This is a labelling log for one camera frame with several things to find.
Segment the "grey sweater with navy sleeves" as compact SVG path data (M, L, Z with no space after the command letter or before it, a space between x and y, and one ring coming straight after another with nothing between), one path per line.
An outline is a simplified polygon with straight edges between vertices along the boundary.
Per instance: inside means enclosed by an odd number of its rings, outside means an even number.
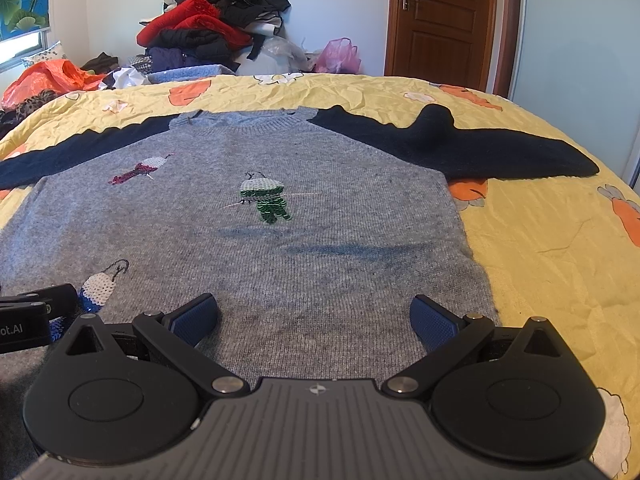
M448 110L184 113L51 170L1 232L2 297L71 284L57 341L1 359L6 479L597 479L604 406L545 318L495 323L445 177ZM250 386L200 396L132 331L212 294L196 348ZM495 323L420 398L424 295Z

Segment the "dark clothes beside bed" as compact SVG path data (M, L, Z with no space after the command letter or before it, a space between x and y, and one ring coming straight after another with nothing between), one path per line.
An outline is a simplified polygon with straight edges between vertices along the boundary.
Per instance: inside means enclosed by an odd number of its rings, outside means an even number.
M57 97L58 93L53 90L43 90L18 104L13 110L2 110L0 112L0 139L3 139L21 122L24 122L30 114Z

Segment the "pile of dark clothes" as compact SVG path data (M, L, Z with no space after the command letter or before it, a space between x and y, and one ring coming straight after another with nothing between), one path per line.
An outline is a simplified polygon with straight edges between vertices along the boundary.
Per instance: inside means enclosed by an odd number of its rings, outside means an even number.
M288 0L163 0L163 13L142 24L136 41L154 72L214 64L234 72L236 55L257 58L290 7Z

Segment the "yellow carrot print quilt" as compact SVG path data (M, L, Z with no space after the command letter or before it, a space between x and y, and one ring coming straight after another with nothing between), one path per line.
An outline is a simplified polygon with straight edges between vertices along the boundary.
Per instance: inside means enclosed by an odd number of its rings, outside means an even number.
M545 138L558 129L501 96L419 79L285 74L216 76L114 91L70 92L28 116L1 142L10 157L86 130L189 110L344 107L405 127L427 104L460 128L506 128ZM451 187L499 318L546 316L600 388L606 423L594 460L616 479L639 472L639 199L613 171Z

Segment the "orange plastic bag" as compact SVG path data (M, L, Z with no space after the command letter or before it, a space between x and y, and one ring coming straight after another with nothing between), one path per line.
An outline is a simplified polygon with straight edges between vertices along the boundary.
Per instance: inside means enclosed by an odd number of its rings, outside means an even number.
M58 96L73 91L92 91L99 88L104 75L82 70L67 58L42 61L26 68L4 90L1 107L13 110L32 96L51 90Z

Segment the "white crumpled cloth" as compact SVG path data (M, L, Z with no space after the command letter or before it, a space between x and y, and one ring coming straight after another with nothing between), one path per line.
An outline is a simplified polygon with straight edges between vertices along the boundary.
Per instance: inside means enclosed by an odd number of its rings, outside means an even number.
M145 86L149 78L134 67L123 67L108 73L99 84L100 90L117 90Z

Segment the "light blue fuzzy blanket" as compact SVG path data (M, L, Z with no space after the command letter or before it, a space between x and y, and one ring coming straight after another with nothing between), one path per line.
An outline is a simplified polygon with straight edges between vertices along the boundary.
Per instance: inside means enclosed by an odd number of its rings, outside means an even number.
M186 66L163 70L162 72L149 73L146 75L150 84L164 84L165 82L194 81L203 78L215 77L218 75L235 75L233 70L221 64L209 64L198 66Z

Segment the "pink plastic bag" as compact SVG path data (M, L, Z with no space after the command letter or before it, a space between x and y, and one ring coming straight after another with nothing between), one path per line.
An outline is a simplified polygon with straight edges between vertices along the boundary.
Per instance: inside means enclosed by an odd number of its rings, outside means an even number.
M358 74L361 60L358 47L349 38L331 40L314 64L315 73Z

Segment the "white sliding wardrobe door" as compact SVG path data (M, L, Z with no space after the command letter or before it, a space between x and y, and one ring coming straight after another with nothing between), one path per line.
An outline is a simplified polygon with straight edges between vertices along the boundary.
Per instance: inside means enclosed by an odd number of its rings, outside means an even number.
M512 99L632 182L639 163L639 0L525 0Z

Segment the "brown wooden door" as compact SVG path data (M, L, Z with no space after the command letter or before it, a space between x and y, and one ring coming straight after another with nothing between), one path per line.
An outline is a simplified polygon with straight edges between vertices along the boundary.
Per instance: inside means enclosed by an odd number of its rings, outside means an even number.
M390 0L384 74L506 98L524 0Z

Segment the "red garment on pile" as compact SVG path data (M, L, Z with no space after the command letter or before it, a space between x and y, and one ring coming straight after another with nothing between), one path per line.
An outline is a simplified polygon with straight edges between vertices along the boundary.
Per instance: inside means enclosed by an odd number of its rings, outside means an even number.
M149 47L163 30L201 29L218 32L232 50L240 50L252 43L252 37L241 29L225 23L221 13L206 0L184 0L175 8L153 18L137 34L137 44Z

